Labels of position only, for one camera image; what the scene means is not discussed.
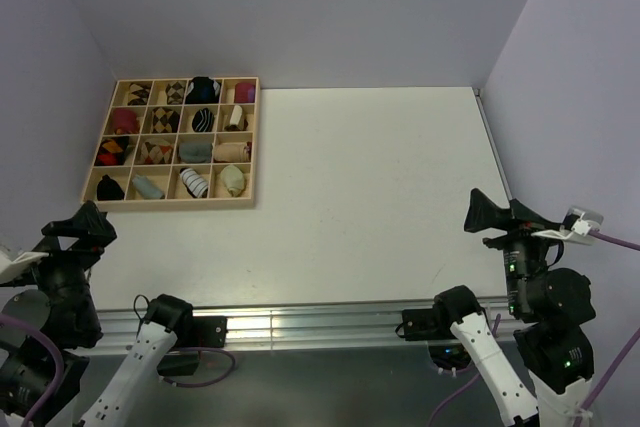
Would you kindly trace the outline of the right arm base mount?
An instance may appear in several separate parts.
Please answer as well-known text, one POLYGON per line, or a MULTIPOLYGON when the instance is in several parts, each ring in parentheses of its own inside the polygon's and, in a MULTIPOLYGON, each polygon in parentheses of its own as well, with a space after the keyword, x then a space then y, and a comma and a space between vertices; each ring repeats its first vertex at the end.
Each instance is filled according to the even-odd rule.
POLYGON ((442 327, 433 308, 405 309, 394 329, 406 342, 424 342, 431 364, 439 374, 454 375, 471 366, 471 357, 454 335, 442 327))

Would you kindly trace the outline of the pale green ankle sock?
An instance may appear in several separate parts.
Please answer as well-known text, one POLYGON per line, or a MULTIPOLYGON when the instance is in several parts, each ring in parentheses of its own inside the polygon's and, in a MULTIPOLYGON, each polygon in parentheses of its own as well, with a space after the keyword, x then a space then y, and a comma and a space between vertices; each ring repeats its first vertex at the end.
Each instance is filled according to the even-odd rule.
POLYGON ((220 179, 232 197, 238 197, 246 188, 244 173, 236 165, 228 165, 220 172, 220 179))

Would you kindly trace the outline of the white black striped sock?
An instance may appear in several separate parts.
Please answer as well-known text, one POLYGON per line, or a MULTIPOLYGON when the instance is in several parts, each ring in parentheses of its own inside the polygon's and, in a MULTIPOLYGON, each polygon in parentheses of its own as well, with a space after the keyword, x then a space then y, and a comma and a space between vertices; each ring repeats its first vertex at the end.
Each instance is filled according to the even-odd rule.
POLYGON ((205 198, 208 194, 207 180, 193 168, 182 168, 179 177, 187 192, 195 199, 205 198))

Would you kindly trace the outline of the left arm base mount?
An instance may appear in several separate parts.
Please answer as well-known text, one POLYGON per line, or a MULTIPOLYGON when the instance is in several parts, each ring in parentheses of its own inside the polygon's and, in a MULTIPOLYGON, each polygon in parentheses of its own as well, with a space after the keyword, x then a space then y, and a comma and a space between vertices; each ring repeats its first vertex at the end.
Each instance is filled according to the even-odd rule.
POLYGON ((165 355, 157 367, 163 377, 181 377, 193 375, 200 365, 204 354, 201 352, 179 353, 176 348, 210 347, 223 348, 227 334, 225 316, 197 316, 193 319, 191 330, 184 338, 179 338, 174 348, 165 355))

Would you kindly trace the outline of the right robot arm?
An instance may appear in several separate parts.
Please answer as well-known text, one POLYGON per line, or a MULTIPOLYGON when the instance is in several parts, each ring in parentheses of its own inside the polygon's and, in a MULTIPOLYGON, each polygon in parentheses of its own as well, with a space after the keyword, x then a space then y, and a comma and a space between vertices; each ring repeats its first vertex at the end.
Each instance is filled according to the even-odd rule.
POLYGON ((594 376, 594 353, 582 329, 596 316, 591 282, 549 263, 547 254, 567 243, 591 244, 588 236, 603 220, 592 210, 572 207, 562 221, 553 222, 516 199, 501 208, 480 189, 470 192, 464 229, 500 233, 483 243, 503 255, 508 310, 526 325, 513 336, 534 388, 522 383, 468 287, 459 285, 435 297, 433 325, 468 352, 506 426, 570 426, 591 415, 584 403, 594 376))

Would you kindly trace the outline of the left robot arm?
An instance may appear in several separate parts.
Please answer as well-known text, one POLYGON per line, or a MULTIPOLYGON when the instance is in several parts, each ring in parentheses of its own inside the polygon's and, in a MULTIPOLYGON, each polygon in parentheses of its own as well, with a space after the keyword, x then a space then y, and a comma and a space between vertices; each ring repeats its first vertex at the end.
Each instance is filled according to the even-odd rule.
MULTIPOLYGON (((1 254, 2 286, 22 290, 1 311, 1 411, 12 425, 59 422, 90 362, 76 349, 103 336, 87 272, 117 238, 106 213, 86 201, 41 233, 33 250, 1 254)), ((194 325, 190 303, 166 294, 151 300, 129 353, 79 425, 125 425, 144 382, 174 346, 191 341, 194 325)))

